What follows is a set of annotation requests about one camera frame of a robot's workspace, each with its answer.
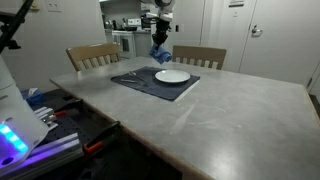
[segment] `equipment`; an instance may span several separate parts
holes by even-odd
[[[33,0],[26,0],[16,15],[0,13],[3,32],[0,37],[0,54],[6,46],[9,49],[19,48],[11,38],[24,23]],[[172,10],[175,0],[144,0],[159,7],[158,14],[146,15],[146,18],[156,21],[157,30],[152,35],[157,46],[163,44],[170,29]],[[9,170],[21,167],[34,148],[46,137],[50,127],[39,119],[26,101],[0,56],[0,177]]]

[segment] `glowing blue led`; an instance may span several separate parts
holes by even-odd
[[[5,124],[0,124],[0,135],[4,135],[6,140],[18,151],[28,151],[28,146]]]

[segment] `dark placemat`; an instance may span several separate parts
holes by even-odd
[[[144,67],[134,72],[144,79],[147,84],[142,86],[139,83],[123,82],[121,79],[133,80],[141,82],[137,77],[129,76],[129,74],[124,74],[121,76],[115,76],[111,78],[111,81],[130,87],[132,89],[151,94],[153,96],[160,97],[169,101],[174,101],[177,99],[185,90],[187,90],[192,84],[197,82],[200,77],[191,75],[190,79],[183,83],[170,84],[163,83],[156,79],[155,74],[164,69],[154,68],[154,67]]]

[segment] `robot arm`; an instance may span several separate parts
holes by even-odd
[[[173,18],[173,9],[176,0],[141,0],[146,4],[159,7],[158,14],[147,13],[146,18],[156,21],[156,33],[152,35],[153,42],[160,46],[168,38],[167,31],[170,30],[170,22]]]

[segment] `utensil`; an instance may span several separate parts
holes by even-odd
[[[135,72],[133,71],[130,71],[129,72],[129,76],[132,76],[132,77],[137,77],[138,79],[140,79],[141,81],[144,82],[144,84],[147,84],[147,81],[145,81],[144,79],[142,79],[141,77],[139,77]]]
[[[157,72],[156,78],[165,83],[181,83],[190,79],[190,74],[178,70],[163,70]]]
[[[131,83],[137,83],[137,81],[128,80],[128,79],[121,79],[122,82],[131,82]]]

